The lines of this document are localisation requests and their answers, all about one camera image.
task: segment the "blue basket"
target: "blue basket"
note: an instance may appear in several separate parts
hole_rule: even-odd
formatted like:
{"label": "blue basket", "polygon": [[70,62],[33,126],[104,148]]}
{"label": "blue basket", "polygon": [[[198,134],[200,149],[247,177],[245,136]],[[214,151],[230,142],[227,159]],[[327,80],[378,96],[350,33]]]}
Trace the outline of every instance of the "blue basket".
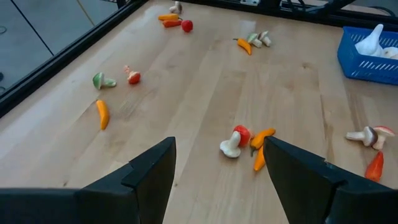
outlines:
{"label": "blue basket", "polygon": [[[398,60],[361,55],[355,44],[367,37],[372,30],[344,27],[337,57],[347,78],[398,85]],[[398,33],[382,32],[380,45],[398,47]]]}

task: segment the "red toy tomato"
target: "red toy tomato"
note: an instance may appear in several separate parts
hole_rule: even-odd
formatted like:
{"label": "red toy tomato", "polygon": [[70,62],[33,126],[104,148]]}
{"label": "red toy tomato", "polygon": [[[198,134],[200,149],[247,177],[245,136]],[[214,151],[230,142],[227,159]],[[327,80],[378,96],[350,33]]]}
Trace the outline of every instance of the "red toy tomato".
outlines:
{"label": "red toy tomato", "polygon": [[234,131],[237,131],[241,134],[241,141],[239,142],[238,146],[243,147],[249,143],[251,133],[245,126],[238,125],[234,128]]}
{"label": "red toy tomato", "polygon": [[181,23],[181,28],[182,28],[182,30],[184,30],[185,32],[191,32],[191,30],[193,29],[193,23],[192,23],[192,21],[182,21],[182,23]]}
{"label": "red toy tomato", "polygon": [[141,74],[139,72],[131,72],[129,78],[127,78],[129,84],[139,83],[140,79],[141,79]]}

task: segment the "red pepper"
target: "red pepper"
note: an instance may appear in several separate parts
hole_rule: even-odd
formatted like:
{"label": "red pepper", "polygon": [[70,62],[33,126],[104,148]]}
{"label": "red pepper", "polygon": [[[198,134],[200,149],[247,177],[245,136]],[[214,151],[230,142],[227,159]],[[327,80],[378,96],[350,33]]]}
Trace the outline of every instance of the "red pepper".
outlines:
{"label": "red pepper", "polygon": [[245,146],[249,143],[251,138],[250,131],[243,125],[238,125],[234,128],[234,131],[237,131],[241,134],[241,141],[239,142],[238,146]]}
{"label": "red pepper", "polygon": [[381,151],[377,153],[372,162],[368,165],[365,172],[365,177],[375,182],[380,181],[381,174],[383,172],[384,156]]}
{"label": "red pepper", "polygon": [[163,26],[168,28],[168,27],[175,27],[181,25],[181,20],[177,21],[163,21]]}

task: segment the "red vegetable piece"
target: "red vegetable piece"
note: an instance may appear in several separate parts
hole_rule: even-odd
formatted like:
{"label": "red vegetable piece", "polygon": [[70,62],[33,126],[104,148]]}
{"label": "red vegetable piece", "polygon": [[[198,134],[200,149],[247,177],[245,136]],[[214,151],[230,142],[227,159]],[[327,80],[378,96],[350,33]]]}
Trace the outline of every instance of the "red vegetable piece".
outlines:
{"label": "red vegetable piece", "polygon": [[375,182],[379,182],[384,165],[384,156],[382,151],[379,151],[372,162],[368,165],[368,168],[365,172],[365,177],[369,180],[373,180]]}
{"label": "red vegetable piece", "polygon": [[241,141],[239,142],[238,145],[239,147],[243,147],[249,143],[251,133],[245,126],[238,125],[234,128],[234,131],[237,131],[241,134]]}
{"label": "red vegetable piece", "polygon": [[191,30],[193,29],[192,21],[182,21],[181,28],[182,30],[184,30],[184,32],[191,32]]}

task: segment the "wooden table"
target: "wooden table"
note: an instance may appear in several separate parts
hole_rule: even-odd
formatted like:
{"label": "wooden table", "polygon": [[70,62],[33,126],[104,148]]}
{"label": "wooden table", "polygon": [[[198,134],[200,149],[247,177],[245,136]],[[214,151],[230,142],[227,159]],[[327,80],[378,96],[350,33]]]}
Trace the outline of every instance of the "wooden table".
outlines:
{"label": "wooden table", "polygon": [[[164,29],[151,1],[0,120],[0,186],[83,187],[167,136],[177,138],[175,184],[164,223],[287,223],[266,168],[245,149],[219,150],[237,124],[363,175],[375,151],[347,141],[366,125],[398,130],[398,89],[349,80],[336,51],[341,28],[183,4],[194,30]],[[248,56],[232,38],[269,30],[271,48]],[[126,83],[123,66],[141,71]],[[118,81],[98,91],[97,72]],[[95,106],[111,121],[100,131]],[[398,187],[397,139],[385,146],[381,183]]]}

